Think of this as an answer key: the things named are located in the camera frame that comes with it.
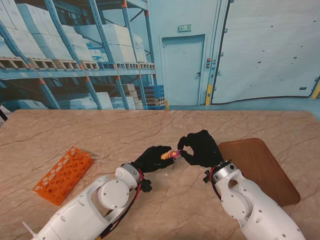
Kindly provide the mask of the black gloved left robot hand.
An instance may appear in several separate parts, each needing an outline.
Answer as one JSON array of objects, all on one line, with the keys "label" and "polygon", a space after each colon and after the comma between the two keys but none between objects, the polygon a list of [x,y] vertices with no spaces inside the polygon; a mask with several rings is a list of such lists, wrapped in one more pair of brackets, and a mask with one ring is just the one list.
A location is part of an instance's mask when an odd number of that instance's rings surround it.
[{"label": "black gloved left robot hand", "polygon": [[159,169],[165,169],[175,163],[174,158],[161,159],[161,156],[171,149],[170,146],[151,146],[130,164],[137,170],[141,170],[142,173],[152,173]]}]

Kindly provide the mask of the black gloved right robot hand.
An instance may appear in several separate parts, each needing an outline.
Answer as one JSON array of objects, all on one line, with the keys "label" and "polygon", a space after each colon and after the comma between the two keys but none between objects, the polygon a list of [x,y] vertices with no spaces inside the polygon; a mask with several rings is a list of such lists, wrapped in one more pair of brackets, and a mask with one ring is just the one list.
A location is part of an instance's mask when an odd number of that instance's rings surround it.
[{"label": "black gloved right robot hand", "polygon": [[205,129],[183,136],[177,144],[177,149],[191,166],[213,168],[224,162],[218,145]]}]

